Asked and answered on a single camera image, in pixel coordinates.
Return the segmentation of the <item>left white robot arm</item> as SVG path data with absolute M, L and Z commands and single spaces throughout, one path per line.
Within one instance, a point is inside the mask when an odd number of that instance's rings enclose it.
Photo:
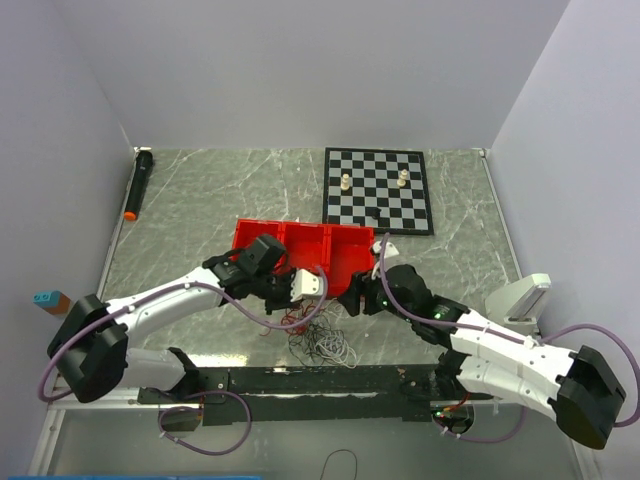
M 87 295 L 76 301 L 51 341 L 47 354 L 70 394 L 90 403 L 122 387 L 163 392 L 184 402 L 205 381 L 186 353 L 176 347 L 141 349 L 155 331 L 198 312 L 255 296 L 267 313 L 288 309 L 316 294 L 324 281 L 288 264 L 275 237 L 263 234 L 248 247 L 205 260 L 188 274 L 125 298 L 101 301 Z

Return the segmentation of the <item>red three-compartment plastic tray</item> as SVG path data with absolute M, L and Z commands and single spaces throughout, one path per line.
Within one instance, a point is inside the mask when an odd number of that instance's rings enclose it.
M 315 271 L 320 265 L 328 279 L 328 297 L 338 297 L 349 287 L 356 272 L 373 268 L 371 227 L 239 219 L 233 248 L 249 246 L 258 236 L 269 234 L 289 254 L 289 265 Z

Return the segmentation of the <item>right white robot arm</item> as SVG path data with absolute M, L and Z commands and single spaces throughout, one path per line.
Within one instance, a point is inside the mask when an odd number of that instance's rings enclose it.
M 445 397 L 467 391 L 519 404 L 549 417 L 585 447 L 606 446 L 626 393 L 597 350 L 556 347 L 501 327 L 432 293 L 407 264 L 383 275 L 353 274 L 338 301 L 352 316 L 389 312 L 422 340 L 445 348 L 436 375 Z

